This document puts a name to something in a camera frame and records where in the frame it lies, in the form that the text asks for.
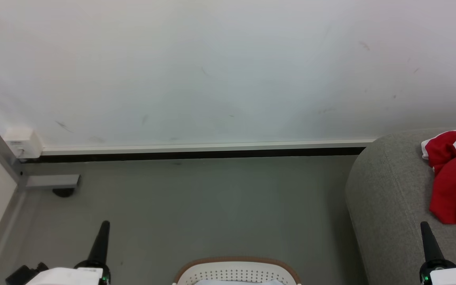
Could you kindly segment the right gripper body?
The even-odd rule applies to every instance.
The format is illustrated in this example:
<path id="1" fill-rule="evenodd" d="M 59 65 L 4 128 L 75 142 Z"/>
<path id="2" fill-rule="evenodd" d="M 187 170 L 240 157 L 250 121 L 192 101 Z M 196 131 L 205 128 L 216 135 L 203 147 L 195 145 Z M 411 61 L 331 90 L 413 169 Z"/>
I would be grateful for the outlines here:
<path id="1" fill-rule="evenodd" d="M 420 285 L 456 285 L 456 264 L 444 259 L 426 261 L 420 267 Z"/>

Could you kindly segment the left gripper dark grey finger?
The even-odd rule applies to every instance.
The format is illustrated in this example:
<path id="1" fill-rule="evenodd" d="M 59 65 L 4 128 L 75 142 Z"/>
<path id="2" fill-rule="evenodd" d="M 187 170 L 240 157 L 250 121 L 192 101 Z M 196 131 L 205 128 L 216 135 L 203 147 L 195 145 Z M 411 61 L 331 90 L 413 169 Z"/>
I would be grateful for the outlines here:
<path id="1" fill-rule="evenodd" d="M 103 221 L 101 223 L 98 234 L 91 247 L 90 254 L 87 257 L 89 266 L 105 266 L 108 255 L 110 222 Z"/>

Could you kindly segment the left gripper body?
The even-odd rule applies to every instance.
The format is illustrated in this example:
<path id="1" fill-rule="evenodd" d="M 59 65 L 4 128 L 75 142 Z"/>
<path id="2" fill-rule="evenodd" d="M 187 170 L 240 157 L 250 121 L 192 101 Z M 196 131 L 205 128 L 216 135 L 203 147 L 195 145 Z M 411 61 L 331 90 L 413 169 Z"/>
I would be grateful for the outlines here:
<path id="1" fill-rule="evenodd" d="M 27 285 L 111 285 L 109 267 L 98 261 L 85 260 L 73 268 L 56 267 L 38 273 Z"/>

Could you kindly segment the white wall socket box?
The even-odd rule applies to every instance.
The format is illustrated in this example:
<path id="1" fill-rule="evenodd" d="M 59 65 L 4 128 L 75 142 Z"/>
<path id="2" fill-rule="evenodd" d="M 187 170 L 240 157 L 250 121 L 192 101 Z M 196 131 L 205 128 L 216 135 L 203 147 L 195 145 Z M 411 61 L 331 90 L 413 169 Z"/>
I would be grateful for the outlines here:
<path id="1" fill-rule="evenodd" d="M 36 132 L 31 128 L 9 128 L 3 139 L 16 158 L 20 160 L 39 158 L 42 154 L 43 145 Z"/>

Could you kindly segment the white laundry basket brown rim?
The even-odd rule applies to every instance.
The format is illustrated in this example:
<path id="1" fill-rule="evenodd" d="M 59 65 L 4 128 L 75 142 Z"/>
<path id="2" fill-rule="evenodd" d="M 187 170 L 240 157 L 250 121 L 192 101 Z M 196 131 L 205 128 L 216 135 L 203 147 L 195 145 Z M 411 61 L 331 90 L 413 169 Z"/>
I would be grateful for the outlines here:
<path id="1" fill-rule="evenodd" d="M 250 256 L 201 258 L 184 265 L 172 285 L 302 285 L 288 264 Z"/>

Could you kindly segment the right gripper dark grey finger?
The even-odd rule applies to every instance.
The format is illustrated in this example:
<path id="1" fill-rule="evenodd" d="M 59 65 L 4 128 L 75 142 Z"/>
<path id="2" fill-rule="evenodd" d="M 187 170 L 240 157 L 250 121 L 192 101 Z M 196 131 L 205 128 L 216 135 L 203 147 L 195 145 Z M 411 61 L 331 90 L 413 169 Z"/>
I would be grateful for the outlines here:
<path id="1" fill-rule="evenodd" d="M 420 223 L 420 232 L 422 235 L 425 262 L 444 262 L 445 257 L 428 222 L 423 221 Z"/>

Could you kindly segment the white and black baseboard strip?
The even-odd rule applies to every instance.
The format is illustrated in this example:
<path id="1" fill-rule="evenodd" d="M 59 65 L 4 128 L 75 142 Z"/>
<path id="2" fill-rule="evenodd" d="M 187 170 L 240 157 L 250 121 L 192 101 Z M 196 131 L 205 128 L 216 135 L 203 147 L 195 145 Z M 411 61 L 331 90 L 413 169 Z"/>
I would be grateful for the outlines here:
<path id="1" fill-rule="evenodd" d="M 45 147 L 36 163 L 349 156 L 360 154 L 374 139 L 272 141 L 230 144 Z"/>

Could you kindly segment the grey fabric sofa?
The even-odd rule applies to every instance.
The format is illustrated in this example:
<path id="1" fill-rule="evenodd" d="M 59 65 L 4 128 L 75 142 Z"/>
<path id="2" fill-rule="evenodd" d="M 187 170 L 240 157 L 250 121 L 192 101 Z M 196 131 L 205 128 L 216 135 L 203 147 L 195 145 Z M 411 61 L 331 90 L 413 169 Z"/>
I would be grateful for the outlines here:
<path id="1" fill-rule="evenodd" d="M 420 285 L 423 221 L 429 223 L 445 258 L 456 264 L 456 225 L 442 224 L 429 211 L 434 175 L 420 147 L 447 130 L 380 137 L 354 162 L 346 202 L 369 285 Z"/>

